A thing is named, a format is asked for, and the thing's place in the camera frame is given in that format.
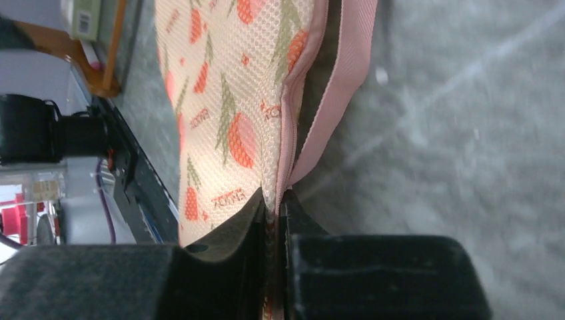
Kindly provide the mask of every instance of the pink zipper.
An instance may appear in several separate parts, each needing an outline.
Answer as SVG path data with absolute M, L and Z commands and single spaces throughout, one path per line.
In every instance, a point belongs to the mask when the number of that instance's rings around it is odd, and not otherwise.
M 281 101 L 282 110 L 282 121 L 281 121 L 281 156 L 279 158 L 279 168 L 277 173 L 277 186 L 276 186 L 276 203 L 275 203 L 275 220 L 274 220 L 274 248 L 273 253 L 275 260 L 273 261 L 273 273 L 277 275 L 276 279 L 271 279 L 274 282 L 274 288 L 279 287 L 278 274 L 280 271 L 280 260 L 279 260 L 279 212 L 281 209 L 281 201 L 283 199 L 284 192 L 290 186 L 288 185 L 288 180 L 292 174 L 292 166 L 294 164 L 294 158 L 296 156 L 296 136 L 297 136 L 297 120 L 295 113 L 297 112 L 294 102 L 296 101 L 297 86 L 304 83 L 306 73 L 312 67 L 314 60 L 316 59 L 322 41 L 324 40 L 324 33 L 326 30 L 326 23 L 328 20 L 328 0 L 315 0 L 314 11 L 312 14 L 312 21 L 310 23 L 310 32 L 308 33 L 308 39 L 315 39 L 315 47 L 310 49 L 308 45 L 308 40 L 306 40 L 306 46 L 302 55 L 296 62 L 295 69 L 298 73 L 295 77 L 288 77 L 287 79 L 292 79 L 289 86 L 283 87 L 282 96 L 286 99 Z M 318 14 L 318 10 L 323 12 L 323 15 Z M 275 320 L 283 320 L 284 312 L 282 312 L 281 297 L 279 297 L 279 291 L 274 292 L 275 296 L 271 302 L 272 318 Z

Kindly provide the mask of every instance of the pink fabric trim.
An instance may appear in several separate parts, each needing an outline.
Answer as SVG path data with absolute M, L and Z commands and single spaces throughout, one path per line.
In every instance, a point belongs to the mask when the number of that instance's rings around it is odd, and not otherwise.
M 281 153 L 279 156 L 279 168 L 277 170 L 277 201 L 275 202 L 275 221 L 267 221 L 267 223 L 275 224 L 275 270 L 274 274 L 279 275 L 280 261 L 279 261 L 279 213 L 281 210 L 281 201 L 283 193 L 286 191 L 286 182 L 290 177 L 290 170 L 292 169 L 292 162 L 296 152 L 296 113 L 298 112 L 299 105 L 297 101 L 302 101 L 301 95 L 303 94 L 302 87 L 306 73 L 312 67 L 322 40 L 324 39 L 324 32 L 326 31 L 326 24 L 328 19 L 328 0 L 316 0 L 314 2 L 314 12 L 312 21 L 310 22 L 310 30 L 306 38 L 306 45 L 302 54 L 298 58 L 296 65 L 286 77 L 282 89 L 281 97 Z M 281 279 L 271 279 L 274 281 L 274 288 L 280 288 Z M 274 292 L 275 296 L 271 297 L 271 311 L 272 320 L 284 320 L 284 310 L 281 305 L 280 290 Z
M 318 163 L 353 93 L 367 76 L 377 2 L 342 1 L 334 70 L 287 185 L 302 179 Z

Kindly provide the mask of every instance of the zipper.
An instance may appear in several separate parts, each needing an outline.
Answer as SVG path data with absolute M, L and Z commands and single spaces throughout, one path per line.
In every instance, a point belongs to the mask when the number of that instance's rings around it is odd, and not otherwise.
M 300 70 L 300 72 L 298 73 L 298 75 L 294 78 L 294 80 L 292 81 L 292 83 L 290 84 L 290 87 L 288 89 L 288 96 L 287 101 L 288 101 L 288 112 L 286 112 L 285 115 L 285 119 L 290 119 L 291 123 L 292 123 L 292 133 L 291 133 L 291 137 L 288 137 L 288 133 L 285 132 L 284 128 L 282 129 L 282 134 L 281 134 L 281 138 L 284 138 L 288 141 L 288 139 L 292 139 L 292 149 L 290 152 L 290 158 L 288 158 L 288 155 L 285 155 L 287 158 L 284 159 L 286 162 L 286 167 L 284 168 L 284 171 L 282 172 L 282 175 L 284 175 L 284 181 L 277 181 L 277 196 L 276 196 L 276 203 L 275 203 L 275 216 L 274 216 L 274 221 L 273 221 L 273 233 L 274 233 L 274 239 L 273 239 L 273 275 L 275 276 L 275 278 L 271 279 L 271 281 L 274 281 L 274 288 L 277 288 L 279 286 L 279 281 L 281 280 L 279 278 L 279 271 L 281 269 L 281 266 L 279 265 L 279 263 L 281 262 L 280 259 L 280 253 L 279 253 L 279 247 L 280 247 L 280 237 L 282 235 L 279 235 L 279 220 L 277 219 L 280 216 L 280 212 L 279 210 L 281 209 L 281 201 L 283 200 L 283 195 L 284 192 L 290 187 L 289 185 L 287 185 L 288 180 L 290 179 L 290 175 L 292 174 L 292 167 L 294 166 L 294 161 L 296 158 L 296 140 L 297 140 L 297 131 L 298 131 L 298 117 L 295 114 L 296 112 L 298 112 L 296 110 L 296 106 L 294 105 L 294 96 L 296 95 L 296 87 L 299 83 L 303 83 L 303 79 L 305 79 L 306 77 L 306 73 L 310 70 L 310 68 L 312 67 L 312 64 L 314 63 L 314 61 L 316 60 L 316 57 L 318 55 L 318 52 L 320 51 L 320 48 L 322 46 L 322 42 L 324 40 L 324 34 L 325 34 L 325 25 L 327 24 L 328 21 L 328 10 L 329 10 L 329 1 L 328 0 L 322 0 L 323 4 L 324 4 L 324 26 L 323 26 L 323 31 L 322 31 L 322 35 L 320 36 L 320 38 L 318 39 L 318 42 L 316 43 L 316 48 L 315 48 L 315 55 L 312 55 L 312 57 L 310 57 L 310 59 L 304 64 L 304 66 L 302 67 L 302 69 Z M 280 296 L 280 292 L 279 291 L 275 291 L 274 292 L 275 296 L 273 296 L 273 300 L 270 301 L 271 304 L 271 319 L 275 319 L 275 320 L 283 320 L 284 319 L 284 311 L 281 311 L 281 308 L 284 307 L 284 303 L 281 301 L 282 297 Z
M 329 1 L 324 1 L 324 21 L 326 21 L 325 23 L 327 23 L 328 21 L 328 10 L 329 10 Z M 318 43 L 316 43 L 316 52 L 318 53 L 320 51 L 320 48 L 322 47 L 322 42 L 324 41 L 324 34 L 325 34 L 325 28 L 324 28 L 324 32 L 322 33 L 320 39 L 318 39 Z M 294 81 L 290 84 L 290 89 L 288 90 L 288 97 L 290 99 L 288 99 L 290 101 L 289 103 L 289 109 L 290 112 L 292 112 L 291 119 L 292 119 L 292 151 L 291 151 L 291 155 L 292 157 L 290 158 L 290 161 L 288 162 L 288 165 L 286 166 L 286 168 L 284 168 L 284 170 L 286 171 L 286 175 L 284 178 L 284 184 L 286 184 L 286 182 L 290 179 L 290 175 L 292 174 L 292 167 L 294 166 L 294 160 L 296 157 L 296 140 L 297 140 L 297 130 L 298 130 L 298 125 L 297 125 L 297 115 L 295 115 L 295 111 L 296 111 L 296 106 L 294 105 L 294 96 L 296 95 L 296 86 L 299 83 L 302 83 L 303 79 L 305 79 L 306 74 L 308 73 L 308 71 L 310 70 L 310 68 L 312 67 L 312 65 L 314 64 L 314 61 L 316 60 L 316 57 L 318 55 L 313 55 L 312 57 L 310 57 L 310 60 L 308 60 L 308 62 L 306 63 L 306 65 L 300 70 L 300 73 L 296 76 L 296 78 L 294 78 Z M 281 202 L 281 200 L 283 199 L 283 194 L 286 191 L 286 189 L 288 189 L 288 187 L 290 187 L 289 185 L 285 185 L 284 186 L 284 190 L 281 191 L 280 195 L 277 195 L 277 205 Z

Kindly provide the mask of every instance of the floor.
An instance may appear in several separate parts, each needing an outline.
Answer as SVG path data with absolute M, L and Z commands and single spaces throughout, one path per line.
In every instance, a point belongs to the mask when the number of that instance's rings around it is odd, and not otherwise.
M 105 3 L 102 48 L 115 10 Z M 302 204 L 333 233 L 454 237 L 495 319 L 563 319 L 565 1 L 379 10 L 370 75 L 296 186 Z M 176 197 L 178 137 L 153 27 L 153 1 L 129 1 L 114 102 Z

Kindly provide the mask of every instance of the white label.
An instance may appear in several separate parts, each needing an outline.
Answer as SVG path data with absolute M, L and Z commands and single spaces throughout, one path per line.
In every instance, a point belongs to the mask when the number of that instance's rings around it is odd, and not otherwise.
M 56 180 L 35 181 L 31 186 L 33 202 L 54 201 L 59 198 L 59 182 Z
M 86 11 L 79 11 L 79 30 L 78 33 L 82 35 L 90 34 L 90 13 Z

